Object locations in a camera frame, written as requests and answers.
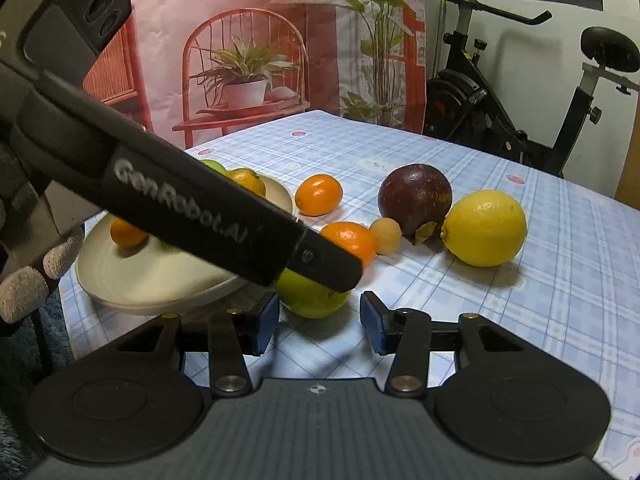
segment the carpet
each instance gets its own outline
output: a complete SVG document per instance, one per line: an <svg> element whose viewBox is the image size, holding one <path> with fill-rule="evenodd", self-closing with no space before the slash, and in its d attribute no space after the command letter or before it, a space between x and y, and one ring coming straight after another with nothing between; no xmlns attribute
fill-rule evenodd
<svg viewBox="0 0 640 480"><path fill-rule="evenodd" d="M60 295L56 289L40 309L55 368L73 360ZM42 378L31 319L10 337L0 337L0 478L24 475L42 456L26 421L26 403Z"/></svg>

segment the lemon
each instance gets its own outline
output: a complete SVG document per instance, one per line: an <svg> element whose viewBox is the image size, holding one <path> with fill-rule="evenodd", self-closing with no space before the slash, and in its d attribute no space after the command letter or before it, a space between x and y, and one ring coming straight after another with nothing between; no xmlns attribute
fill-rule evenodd
<svg viewBox="0 0 640 480"><path fill-rule="evenodd" d="M527 237L527 219L511 195L493 189L478 191L451 208L440 237L466 264L494 267L518 254Z"/></svg>

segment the backdrop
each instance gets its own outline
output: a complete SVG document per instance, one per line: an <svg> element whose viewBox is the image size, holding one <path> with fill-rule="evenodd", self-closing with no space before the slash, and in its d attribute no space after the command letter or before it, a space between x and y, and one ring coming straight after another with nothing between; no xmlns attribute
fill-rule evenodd
<svg viewBox="0 0 640 480"><path fill-rule="evenodd" d="M310 109L420 132L424 0L132 0L84 88L179 147Z"/></svg>

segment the ceramic plate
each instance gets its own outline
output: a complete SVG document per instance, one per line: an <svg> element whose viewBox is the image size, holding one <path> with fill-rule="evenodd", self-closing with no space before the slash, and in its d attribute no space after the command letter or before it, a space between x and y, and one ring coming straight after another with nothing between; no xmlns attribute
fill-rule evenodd
<svg viewBox="0 0 640 480"><path fill-rule="evenodd" d="M296 214L289 190L261 175L267 199ZM130 314L156 316L203 306L232 293L246 280L151 236L133 254L111 240L113 216L105 215L89 232L78 256L76 275L84 291L100 304Z"/></svg>

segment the potted plant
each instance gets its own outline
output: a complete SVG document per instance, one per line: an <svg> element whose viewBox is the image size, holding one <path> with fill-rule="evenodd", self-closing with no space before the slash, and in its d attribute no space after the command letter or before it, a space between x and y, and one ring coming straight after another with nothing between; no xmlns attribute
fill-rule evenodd
<svg viewBox="0 0 640 480"><path fill-rule="evenodd" d="M216 101L226 103L231 110L261 105L271 77L297 67L269 45L243 43L235 37L231 41L233 47L229 50L204 49L210 53L212 67L190 76L201 80L198 84L204 86L205 94L222 90Z"/></svg>
<svg viewBox="0 0 640 480"><path fill-rule="evenodd" d="M362 75L375 107L364 108L363 98L342 98L348 116L383 126L396 126L394 117L399 103L401 76L396 73L392 54L404 41L405 35L414 33L402 20L403 9L411 7L406 0L343 0L343 7L357 12L364 22L368 38L360 41L360 52L370 62L363 63ZM354 107L360 110L354 114Z"/></svg>
<svg viewBox="0 0 640 480"><path fill-rule="evenodd" d="M382 115L379 104L368 103L364 97L354 92L347 92L347 97L340 97L345 119L359 121L361 123L375 123Z"/></svg>

